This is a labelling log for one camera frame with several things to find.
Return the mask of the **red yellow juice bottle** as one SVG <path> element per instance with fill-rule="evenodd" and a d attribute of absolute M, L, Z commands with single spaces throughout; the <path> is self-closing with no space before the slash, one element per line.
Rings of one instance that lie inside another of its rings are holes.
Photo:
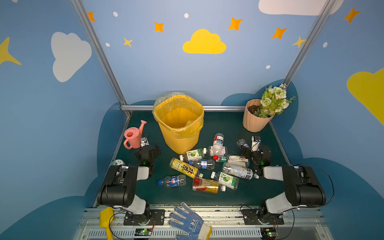
<path fill-rule="evenodd" d="M 195 192 L 204 192 L 204 193 L 213 193 L 213 194 L 226 191 L 226 187 L 221 185 L 218 181 L 207 180 L 200 177 L 194 178 L 192 189 Z"/>

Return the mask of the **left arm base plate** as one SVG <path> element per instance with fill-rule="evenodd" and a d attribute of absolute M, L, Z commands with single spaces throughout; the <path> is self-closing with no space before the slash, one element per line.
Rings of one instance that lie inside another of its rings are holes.
<path fill-rule="evenodd" d="M 124 217 L 124 226 L 163 226 L 165 220 L 164 209 L 146 209 L 141 215 L 127 212 Z"/>

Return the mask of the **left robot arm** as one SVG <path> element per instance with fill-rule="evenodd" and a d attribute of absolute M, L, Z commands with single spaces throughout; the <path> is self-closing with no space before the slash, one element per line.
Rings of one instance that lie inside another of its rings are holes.
<path fill-rule="evenodd" d="M 155 158 L 161 155 L 159 146 L 146 145 L 136 152 L 138 165 L 112 165 L 109 167 L 97 196 L 97 203 L 123 209 L 125 226 L 164 224 L 164 210 L 151 210 L 146 200 L 136 195 L 138 181 L 153 175 Z"/>

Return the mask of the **lime label bottle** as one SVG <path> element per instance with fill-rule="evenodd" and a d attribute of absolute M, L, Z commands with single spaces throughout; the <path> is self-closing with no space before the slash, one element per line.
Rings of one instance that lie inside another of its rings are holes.
<path fill-rule="evenodd" d="M 180 160 L 189 164 L 190 161 L 198 161 L 198 160 L 204 159 L 206 153 L 207 153 L 206 148 L 190 150 L 185 154 L 180 155 Z"/>
<path fill-rule="evenodd" d="M 237 177 L 225 174 L 223 172 L 212 172 L 211 179 L 219 182 L 220 185 L 225 186 L 228 189 L 238 189 L 239 179 Z"/>

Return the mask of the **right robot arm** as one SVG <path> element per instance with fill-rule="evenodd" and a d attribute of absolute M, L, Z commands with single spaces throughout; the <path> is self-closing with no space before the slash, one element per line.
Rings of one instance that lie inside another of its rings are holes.
<path fill-rule="evenodd" d="M 253 150 L 248 145 L 242 155 L 253 162 L 256 176 L 284 183 L 284 191 L 261 202 L 257 216 L 261 224 L 275 222 L 284 212 L 298 207 L 316 208 L 327 204 L 327 196 L 310 166 L 271 166 L 271 151 L 267 146 Z"/>

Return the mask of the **red cap clear bottle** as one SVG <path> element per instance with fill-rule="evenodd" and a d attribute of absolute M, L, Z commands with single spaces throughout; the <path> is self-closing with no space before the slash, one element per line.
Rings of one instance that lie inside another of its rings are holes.
<path fill-rule="evenodd" d="M 224 146 L 224 135 L 222 133 L 215 135 L 213 145 L 209 146 L 208 151 L 212 157 L 226 156 L 228 154 L 227 147 Z"/>

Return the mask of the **yellow label tea bottle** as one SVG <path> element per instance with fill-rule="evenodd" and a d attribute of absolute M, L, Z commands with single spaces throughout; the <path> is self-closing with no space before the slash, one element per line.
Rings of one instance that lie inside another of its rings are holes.
<path fill-rule="evenodd" d="M 202 173 L 200 173 L 198 168 L 176 158 L 171 159 L 170 167 L 192 179 L 194 179 L 195 177 L 202 178 L 204 176 Z"/>

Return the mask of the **blue cap clear bottle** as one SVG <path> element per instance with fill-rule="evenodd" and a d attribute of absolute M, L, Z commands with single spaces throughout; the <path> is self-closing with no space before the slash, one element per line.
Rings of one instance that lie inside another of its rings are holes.
<path fill-rule="evenodd" d="M 247 151 L 250 149 L 250 146 L 248 145 L 248 143 L 244 140 L 244 139 L 239 139 L 237 141 L 237 146 L 242 150 L 242 151 Z"/>

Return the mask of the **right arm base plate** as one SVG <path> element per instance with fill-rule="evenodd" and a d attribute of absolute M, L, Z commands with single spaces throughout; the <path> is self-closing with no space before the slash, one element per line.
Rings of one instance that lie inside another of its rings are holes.
<path fill-rule="evenodd" d="M 256 209 L 241 209 L 245 225 L 283 225 L 282 215 L 270 214 Z"/>

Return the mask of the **white label long bottle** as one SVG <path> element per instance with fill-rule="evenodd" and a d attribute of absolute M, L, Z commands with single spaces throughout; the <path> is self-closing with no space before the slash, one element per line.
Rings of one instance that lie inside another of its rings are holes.
<path fill-rule="evenodd" d="M 252 169 L 241 167 L 237 165 L 232 165 L 228 163 L 223 163 L 222 172 L 227 175 L 232 175 L 237 178 L 251 180 L 258 179 L 259 176 L 253 172 Z"/>

